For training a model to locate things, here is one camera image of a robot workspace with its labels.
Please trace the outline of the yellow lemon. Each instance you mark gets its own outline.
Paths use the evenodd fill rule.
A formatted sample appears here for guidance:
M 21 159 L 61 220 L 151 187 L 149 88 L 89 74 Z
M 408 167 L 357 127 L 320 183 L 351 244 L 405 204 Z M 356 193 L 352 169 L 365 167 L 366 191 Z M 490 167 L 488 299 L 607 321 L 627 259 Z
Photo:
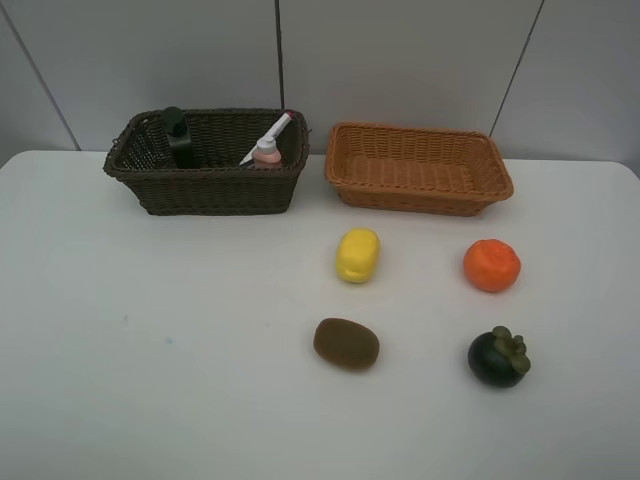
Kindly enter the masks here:
M 362 284 L 374 275 L 381 243 L 374 230 L 353 228 L 341 239 L 336 252 L 336 273 L 348 283 Z

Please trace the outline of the pink squeeze bottle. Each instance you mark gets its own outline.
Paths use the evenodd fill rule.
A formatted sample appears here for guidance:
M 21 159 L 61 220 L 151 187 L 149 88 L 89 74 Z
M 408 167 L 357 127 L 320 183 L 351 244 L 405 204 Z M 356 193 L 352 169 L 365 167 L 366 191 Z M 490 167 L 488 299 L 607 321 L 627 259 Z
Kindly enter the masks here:
M 276 139 L 265 135 L 256 142 L 252 153 L 253 164 L 258 169 L 279 169 L 282 166 L 281 153 Z

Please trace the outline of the white pink marker pen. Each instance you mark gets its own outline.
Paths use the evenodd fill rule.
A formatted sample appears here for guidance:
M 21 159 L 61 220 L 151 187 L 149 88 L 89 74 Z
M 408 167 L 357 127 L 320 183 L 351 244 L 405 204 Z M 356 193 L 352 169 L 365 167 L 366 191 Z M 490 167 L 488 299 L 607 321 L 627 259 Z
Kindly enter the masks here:
M 245 155 L 239 165 L 252 165 L 260 169 L 280 168 L 282 157 L 276 140 L 293 118 L 294 115 L 291 112 L 285 111 L 269 130 L 256 141 L 254 147 Z

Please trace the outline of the orange mandarin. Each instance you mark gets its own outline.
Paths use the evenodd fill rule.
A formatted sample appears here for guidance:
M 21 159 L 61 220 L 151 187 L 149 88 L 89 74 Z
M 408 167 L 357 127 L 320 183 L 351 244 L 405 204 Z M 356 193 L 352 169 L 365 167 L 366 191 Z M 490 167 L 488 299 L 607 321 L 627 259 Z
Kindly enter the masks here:
M 475 288 L 488 293 L 509 289 L 517 281 L 521 267 L 515 250 L 497 239 L 476 241 L 463 258 L 466 279 Z

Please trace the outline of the dark green pump bottle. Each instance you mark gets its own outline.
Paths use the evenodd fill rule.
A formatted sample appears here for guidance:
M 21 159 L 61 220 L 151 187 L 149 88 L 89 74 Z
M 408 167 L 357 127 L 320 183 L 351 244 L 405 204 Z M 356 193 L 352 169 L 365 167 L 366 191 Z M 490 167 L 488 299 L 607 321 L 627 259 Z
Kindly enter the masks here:
M 161 122 L 175 164 L 180 169 L 198 169 L 191 132 L 185 113 L 178 107 L 167 107 L 161 112 Z

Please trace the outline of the dark purple mangosteen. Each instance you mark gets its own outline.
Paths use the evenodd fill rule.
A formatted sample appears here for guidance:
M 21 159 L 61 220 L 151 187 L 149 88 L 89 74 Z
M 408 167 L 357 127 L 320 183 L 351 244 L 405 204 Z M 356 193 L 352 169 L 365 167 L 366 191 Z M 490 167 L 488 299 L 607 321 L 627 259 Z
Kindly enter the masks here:
M 468 348 L 467 362 L 480 382 L 502 389 L 517 385 L 531 369 L 524 337 L 504 326 L 476 337 Z

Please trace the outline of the orange wicker basket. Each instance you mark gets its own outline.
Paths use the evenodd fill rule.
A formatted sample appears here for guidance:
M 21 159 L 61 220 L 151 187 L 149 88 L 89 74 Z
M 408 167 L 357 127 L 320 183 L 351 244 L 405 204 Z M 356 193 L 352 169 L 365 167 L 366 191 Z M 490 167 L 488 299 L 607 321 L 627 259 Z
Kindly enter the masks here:
M 448 216 L 476 216 L 514 193 L 493 140 L 460 130 L 339 123 L 325 178 L 352 207 Z

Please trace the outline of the brown kiwi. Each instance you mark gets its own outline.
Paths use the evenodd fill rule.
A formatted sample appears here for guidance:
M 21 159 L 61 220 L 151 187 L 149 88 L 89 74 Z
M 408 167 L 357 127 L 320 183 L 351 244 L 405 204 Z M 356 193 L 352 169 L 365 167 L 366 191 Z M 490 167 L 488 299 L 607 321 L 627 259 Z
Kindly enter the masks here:
M 380 341 L 367 327 L 341 318 L 322 320 L 314 332 L 313 348 L 328 363 L 348 371 L 365 371 L 377 361 Z

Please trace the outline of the dark brown wicker basket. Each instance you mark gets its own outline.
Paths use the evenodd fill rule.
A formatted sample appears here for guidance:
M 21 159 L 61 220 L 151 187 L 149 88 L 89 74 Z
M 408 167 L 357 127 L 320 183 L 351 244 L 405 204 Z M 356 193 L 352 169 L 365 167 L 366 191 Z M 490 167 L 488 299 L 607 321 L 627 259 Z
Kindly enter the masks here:
M 285 212 L 309 154 L 304 115 L 290 111 L 290 122 L 276 138 L 282 165 L 251 167 L 245 156 L 282 116 L 277 109 L 185 109 L 190 154 L 195 166 L 176 161 L 160 110 L 134 116 L 114 141 L 104 164 L 151 215 L 242 216 Z

